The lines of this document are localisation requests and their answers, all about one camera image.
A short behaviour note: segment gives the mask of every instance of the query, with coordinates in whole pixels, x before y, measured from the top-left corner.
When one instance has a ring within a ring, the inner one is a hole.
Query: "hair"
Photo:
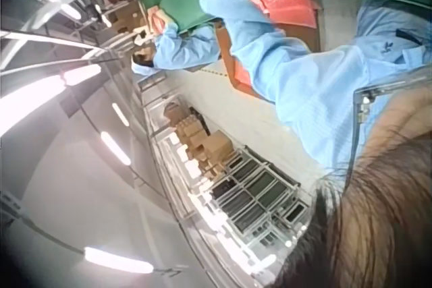
[[[132,59],[134,63],[143,65],[145,67],[155,67],[153,60],[148,60],[145,55],[142,54],[132,54]]]
[[[432,287],[431,134],[320,181],[308,229],[268,288]]]

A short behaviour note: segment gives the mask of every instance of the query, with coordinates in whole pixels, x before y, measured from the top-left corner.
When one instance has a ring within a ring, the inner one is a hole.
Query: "light blue jacket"
[[[431,61],[430,22],[405,12],[407,5],[401,3],[367,0],[358,14],[357,37],[324,53],[311,53],[301,40],[278,32],[250,0],[200,4],[206,13],[223,19],[231,53],[249,71],[254,90],[275,103],[280,121],[292,127],[304,149],[324,167],[349,161],[357,88]],[[396,37],[398,28],[426,46]],[[387,100],[380,98],[373,105],[360,145]]]
[[[156,55],[153,63],[158,69],[174,70],[210,64],[219,59],[221,50],[214,28],[205,24],[189,37],[178,35],[176,23],[166,25],[163,34],[155,40]]]

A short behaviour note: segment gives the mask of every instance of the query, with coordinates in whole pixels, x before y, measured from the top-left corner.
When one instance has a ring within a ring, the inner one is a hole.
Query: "floor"
[[[352,39],[360,2],[317,0],[323,51]],[[179,87],[210,128],[222,129],[237,144],[251,147],[312,192],[324,170],[305,153],[294,132],[279,122],[272,104],[232,88],[221,61],[195,73],[173,71],[169,82]]]

